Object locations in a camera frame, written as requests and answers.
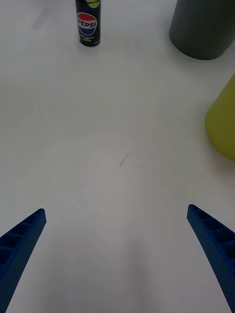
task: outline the black soda can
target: black soda can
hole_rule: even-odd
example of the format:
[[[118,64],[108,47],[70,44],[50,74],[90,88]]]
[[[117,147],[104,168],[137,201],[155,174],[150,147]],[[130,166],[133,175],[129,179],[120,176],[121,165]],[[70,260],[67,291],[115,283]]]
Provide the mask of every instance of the black soda can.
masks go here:
[[[80,43],[95,47],[100,43],[101,0],[75,0]]]

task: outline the pepsi logo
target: pepsi logo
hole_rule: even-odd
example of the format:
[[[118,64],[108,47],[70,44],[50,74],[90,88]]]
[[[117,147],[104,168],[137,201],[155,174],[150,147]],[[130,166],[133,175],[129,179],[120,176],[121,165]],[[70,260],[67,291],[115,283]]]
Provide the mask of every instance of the pepsi logo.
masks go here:
[[[94,34],[97,27],[97,19],[88,13],[77,13],[77,23],[81,33],[86,36]]]

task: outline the pepsi can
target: pepsi can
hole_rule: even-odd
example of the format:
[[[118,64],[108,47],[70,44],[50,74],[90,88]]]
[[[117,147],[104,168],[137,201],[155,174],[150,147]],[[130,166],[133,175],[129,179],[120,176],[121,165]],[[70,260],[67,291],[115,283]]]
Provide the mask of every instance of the pepsi can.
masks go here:
[[[94,47],[100,43],[101,0],[75,0],[80,43]]]

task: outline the yellow-green bottle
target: yellow-green bottle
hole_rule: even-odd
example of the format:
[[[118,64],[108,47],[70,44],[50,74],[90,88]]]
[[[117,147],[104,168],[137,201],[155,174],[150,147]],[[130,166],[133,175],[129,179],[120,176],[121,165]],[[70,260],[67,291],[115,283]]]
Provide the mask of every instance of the yellow-green bottle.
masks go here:
[[[205,126],[212,145],[235,161],[235,74],[209,108]]]

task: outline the white tabletop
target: white tabletop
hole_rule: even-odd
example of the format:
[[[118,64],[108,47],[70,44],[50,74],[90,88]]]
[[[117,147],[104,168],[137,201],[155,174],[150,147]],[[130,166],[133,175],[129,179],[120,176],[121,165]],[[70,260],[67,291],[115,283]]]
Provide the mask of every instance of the white tabletop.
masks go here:
[[[177,51],[175,0],[102,1],[97,48],[73,0],[0,2],[0,235],[47,215],[8,312],[228,313],[186,216],[235,231],[235,163],[204,130],[235,49]]]

